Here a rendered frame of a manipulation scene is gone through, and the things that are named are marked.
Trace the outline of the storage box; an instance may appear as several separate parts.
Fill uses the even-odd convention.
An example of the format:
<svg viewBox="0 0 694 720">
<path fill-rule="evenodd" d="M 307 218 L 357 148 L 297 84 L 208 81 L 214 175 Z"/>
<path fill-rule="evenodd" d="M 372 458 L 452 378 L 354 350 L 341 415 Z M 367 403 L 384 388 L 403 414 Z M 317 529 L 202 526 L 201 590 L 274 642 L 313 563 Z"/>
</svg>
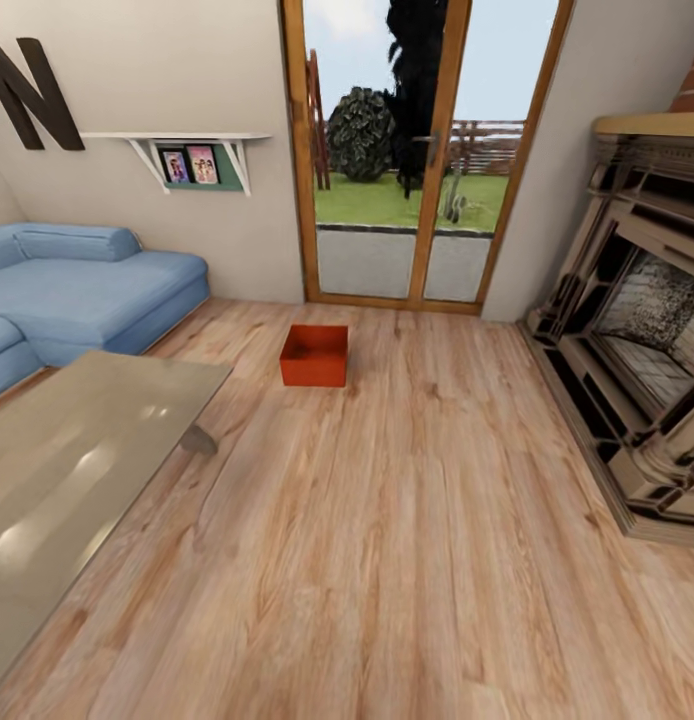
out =
<svg viewBox="0 0 694 720">
<path fill-rule="evenodd" d="M 292 325 L 280 369 L 286 386 L 345 387 L 348 327 Z"/>
</svg>

